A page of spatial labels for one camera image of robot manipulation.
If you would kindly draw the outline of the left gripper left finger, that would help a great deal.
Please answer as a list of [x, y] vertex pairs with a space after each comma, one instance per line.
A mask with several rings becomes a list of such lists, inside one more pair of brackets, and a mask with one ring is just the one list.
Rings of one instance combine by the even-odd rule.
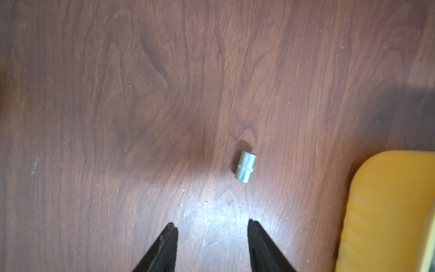
[[133, 272], [174, 272], [179, 231], [168, 223]]

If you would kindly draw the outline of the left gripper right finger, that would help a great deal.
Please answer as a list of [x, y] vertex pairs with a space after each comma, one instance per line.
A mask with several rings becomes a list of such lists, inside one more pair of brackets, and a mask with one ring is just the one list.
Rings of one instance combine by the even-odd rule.
[[249, 219], [248, 244], [253, 272], [295, 272], [258, 221]]

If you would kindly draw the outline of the silver socket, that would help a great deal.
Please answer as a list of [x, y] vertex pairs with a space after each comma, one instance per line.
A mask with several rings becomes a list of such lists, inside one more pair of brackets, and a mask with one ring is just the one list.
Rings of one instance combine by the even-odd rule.
[[249, 183], [257, 161], [257, 155], [242, 151], [236, 168], [235, 178], [245, 184]]

